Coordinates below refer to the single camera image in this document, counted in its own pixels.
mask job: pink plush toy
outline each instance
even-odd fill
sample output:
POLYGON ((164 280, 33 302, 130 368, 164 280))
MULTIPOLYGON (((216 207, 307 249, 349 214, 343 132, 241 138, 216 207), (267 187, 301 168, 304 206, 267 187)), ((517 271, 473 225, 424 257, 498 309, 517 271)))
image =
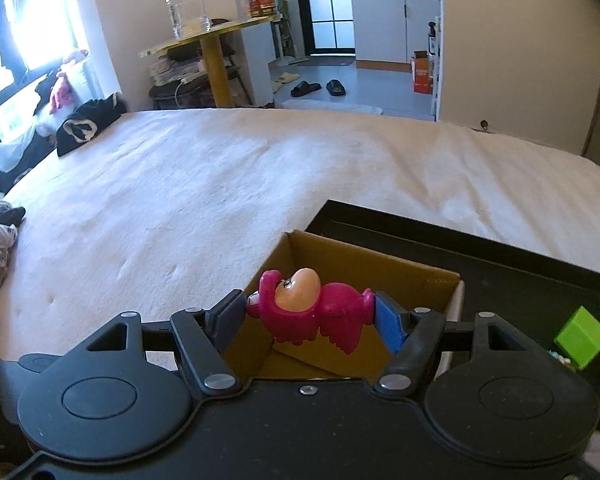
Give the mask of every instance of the pink plush toy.
POLYGON ((344 283, 320 286, 314 270, 298 270, 286 281, 279 271, 268 270, 249 298, 247 313, 261 319, 279 343, 298 346, 313 341, 320 328, 331 343, 351 354, 360 343, 363 325, 373 324, 375 307, 370 290, 359 294, 344 283))

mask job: green toy block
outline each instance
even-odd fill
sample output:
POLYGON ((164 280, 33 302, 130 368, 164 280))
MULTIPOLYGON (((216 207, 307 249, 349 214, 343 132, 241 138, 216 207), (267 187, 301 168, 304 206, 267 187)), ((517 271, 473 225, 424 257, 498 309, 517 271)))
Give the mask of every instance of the green toy block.
POLYGON ((582 370, 600 353, 600 322, 581 306, 562 327, 554 342, 582 370))

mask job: toy's face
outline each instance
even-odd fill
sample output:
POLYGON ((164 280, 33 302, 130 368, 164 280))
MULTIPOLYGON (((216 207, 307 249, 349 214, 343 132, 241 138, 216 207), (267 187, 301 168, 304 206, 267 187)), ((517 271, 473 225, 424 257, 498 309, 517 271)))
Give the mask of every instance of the toy's face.
POLYGON ((276 288, 276 305, 288 312, 305 312, 320 297, 320 277, 311 269, 300 269, 276 288))

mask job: bed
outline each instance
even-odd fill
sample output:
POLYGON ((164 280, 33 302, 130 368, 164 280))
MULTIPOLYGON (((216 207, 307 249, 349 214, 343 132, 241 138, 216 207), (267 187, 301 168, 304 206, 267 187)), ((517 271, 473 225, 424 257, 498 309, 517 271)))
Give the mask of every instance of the bed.
POLYGON ((600 168, 569 153, 353 113, 141 112, 7 195, 28 213, 0 290, 0 357, 64 353, 123 310, 212 306, 330 198, 600 272, 600 168))

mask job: table leg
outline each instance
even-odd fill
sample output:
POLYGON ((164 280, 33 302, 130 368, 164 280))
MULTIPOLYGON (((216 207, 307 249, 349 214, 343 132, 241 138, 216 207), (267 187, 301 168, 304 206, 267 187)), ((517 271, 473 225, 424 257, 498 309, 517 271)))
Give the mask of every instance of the table leg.
POLYGON ((211 91, 218 108, 233 108, 234 99, 231 97, 229 78, 226 76, 224 57, 219 36, 205 36, 200 39, 205 67, 211 83, 211 91))

